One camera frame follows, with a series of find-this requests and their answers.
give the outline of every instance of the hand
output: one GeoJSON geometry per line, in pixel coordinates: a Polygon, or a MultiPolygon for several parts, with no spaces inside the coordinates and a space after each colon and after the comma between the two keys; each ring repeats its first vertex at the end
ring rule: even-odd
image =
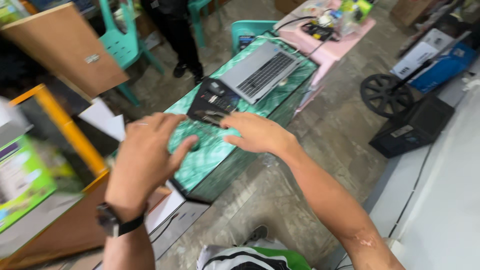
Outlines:
{"type": "Polygon", "coordinates": [[[220,126],[233,127],[241,137],[228,135],[223,140],[255,153],[269,152],[282,158],[291,149],[299,146],[295,136],[279,124],[249,112],[233,112],[225,117],[220,126]]]}
{"type": "Polygon", "coordinates": [[[186,117],[158,112],[127,126],[105,194],[106,202],[123,222],[144,211],[148,197],[173,176],[197,142],[196,135],[189,136],[175,153],[168,152],[172,132],[186,117]]]}

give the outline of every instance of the blue box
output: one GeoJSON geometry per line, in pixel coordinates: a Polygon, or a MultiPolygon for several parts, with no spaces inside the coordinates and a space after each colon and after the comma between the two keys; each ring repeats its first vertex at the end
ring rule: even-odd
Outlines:
{"type": "Polygon", "coordinates": [[[447,54],[440,56],[430,69],[426,69],[410,85],[427,93],[451,77],[462,72],[476,57],[476,52],[463,43],[456,44],[447,54]]]}

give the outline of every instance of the wristwatch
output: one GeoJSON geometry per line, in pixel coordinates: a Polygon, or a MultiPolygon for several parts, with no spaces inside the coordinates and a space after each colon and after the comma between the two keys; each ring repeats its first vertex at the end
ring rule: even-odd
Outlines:
{"type": "Polygon", "coordinates": [[[96,207],[97,217],[96,220],[108,236],[119,237],[120,235],[129,233],[143,224],[145,219],[145,213],[138,218],[121,223],[113,209],[108,203],[101,203],[96,207]]]}

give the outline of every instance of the black shoe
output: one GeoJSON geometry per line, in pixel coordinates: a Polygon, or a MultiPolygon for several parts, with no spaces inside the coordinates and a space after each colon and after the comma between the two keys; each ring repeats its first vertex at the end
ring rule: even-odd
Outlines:
{"type": "Polygon", "coordinates": [[[265,239],[268,236],[268,227],[265,225],[260,225],[258,226],[253,232],[250,234],[250,236],[247,238],[242,246],[246,245],[248,242],[256,242],[260,239],[265,239]]]}
{"type": "Polygon", "coordinates": [[[193,74],[193,79],[195,80],[195,85],[198,85],[199,83],[201,83],[204,79],[204,69],[202,67],[202,65],[198,66],[198,67],[195,67],[195,68],[192,68],[192,67],[189,67],[191,73],[193,74]]]}
{"type": "Polygon", "coordinates": [[[199,85],[203,80],[204,76],[203,75],[193,75],[193,79],[195,80],[195,85],[199,85]]]}
{"type": "Polygon", "coordinates": [[[173,76],[175,78],[180,78],[185,74],[186,70],[187,70],[187,64],[178,62],[177,66],[175,66],[175,69],[173,70],[173,76]]]}

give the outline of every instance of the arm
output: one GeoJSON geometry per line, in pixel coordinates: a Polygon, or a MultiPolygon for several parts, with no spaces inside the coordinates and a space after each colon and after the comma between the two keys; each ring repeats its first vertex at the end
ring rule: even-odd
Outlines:
{"type": "MultiPolygon", "coordinates": [[[[169,154],[170,135],[185,119],[185,115],[156,113],[127,126],[105,193],[105,201],[122,222],[143,214],[147,199],[180,167],[198,140],[190,136],[169,154]]],[[[105,270],[155,270],[145,225],[117,238],[107,237],[103,261],[105,270]]]]}
{"type": "Polygon", "coordinates": [[[310,207],[340,241],[356,270],[404,270],[358,202],[277,123],[251,113],[233,113],[222,121],[241,137],[224,140],[250,152],[270,152],[290,167],[310,207]]]}

